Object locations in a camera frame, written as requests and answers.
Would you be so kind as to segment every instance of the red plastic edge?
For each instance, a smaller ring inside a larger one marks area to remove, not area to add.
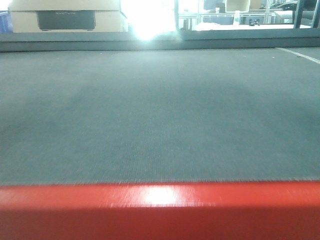
[[[320,181],[0,186],[5,240],[320,240]]]

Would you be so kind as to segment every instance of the bright light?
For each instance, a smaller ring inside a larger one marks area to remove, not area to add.
[[[199,8],[203,9],[204,0],[179,0],[179,12],[188,11],[189,13],[197,13]]]
[[[171,205],[179,200],[178,193],[170,186],[156,186],[147,189],[144,200],[150,205]]]
[[[122,11],[142,40],[176,30],[172,0],[122,0],[121,3]]]
[[[0,0],[0,11],[8,10],[8,5],[11,3],[12,0]]]

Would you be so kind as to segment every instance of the cardboard box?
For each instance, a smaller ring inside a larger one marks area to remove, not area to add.
[[[249,12],[250,0],[226,0],[225,2],[225,12]]]
[[[10,11],[121,11],[120,0],[12,0]]]
[[[261,0],[251,0],[250,9],[259,9],[261,7]]]
[[[128,31],[120,0],[13,0],[9,10],[14,33]]]
[[[128,20],[120,11],[94,11],[94,29],[40,29],[36,11],[12,11],[14,33],[127,32]]]

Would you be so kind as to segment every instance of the dark gray trim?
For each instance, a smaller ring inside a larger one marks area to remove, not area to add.
[[[320,47],[320,28],[180,31],[148,41],[139,40],[129,32],[0,34],[0,52],[274,47]]]
[[[317,0],[316,5],[315,5],[315,9],[314,9],[314,15],[313,15],[311,27],[318,28],[319,21],[320,21],[320,0]]]
[[[305,0],[298,0],[294,18],[294,27],[295,29],[299,29],[302,20],[302,14],[304,12]]]

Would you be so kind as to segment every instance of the white line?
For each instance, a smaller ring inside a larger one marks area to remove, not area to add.
[[[320,60],[319,60],[319,59],[316,59],[316,58],[314,58],[314,57],[307,56],[307,55],[301,54],[301,53],[299,53],[299,52],[291,51],[291,50],[289,50],[289,49],[285,49],[285,48],[282,48],[282,47],[276,47],[276,49],[279,49],[279,50],[281,50],[281,51],[284,51],[284,52],[287,52],[287,53],[291,53],[291,54],[297,55],[297,56],[299,56],[299,57],[302,57],[302,58],[305,58],[305,59],[307,59],[307,60],[309,60],[309,61],[312,61],[312,62],[314,62],[314,63],[316,63],[316,64],[320,64]]]

